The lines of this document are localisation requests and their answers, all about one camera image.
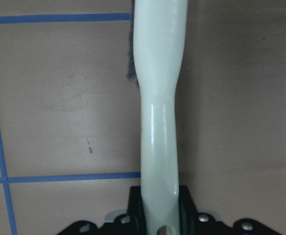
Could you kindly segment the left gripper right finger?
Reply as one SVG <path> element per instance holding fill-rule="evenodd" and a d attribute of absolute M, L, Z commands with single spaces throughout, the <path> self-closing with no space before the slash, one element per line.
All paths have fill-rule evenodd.
<path fill-rule="evenodd" d="M 179 186 L 179 226 L 181 235 L 194 235 L 197 209 L 186 186 Z"/>

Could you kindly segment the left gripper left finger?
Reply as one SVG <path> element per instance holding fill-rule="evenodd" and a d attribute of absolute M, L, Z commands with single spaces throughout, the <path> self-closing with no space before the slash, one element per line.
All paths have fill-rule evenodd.
<path fill-rule="evenodd" d="M 130 188 L 127 215 L 130 217 L 132 235 L 146 235 L 147 226 L 140 186 Z"/>

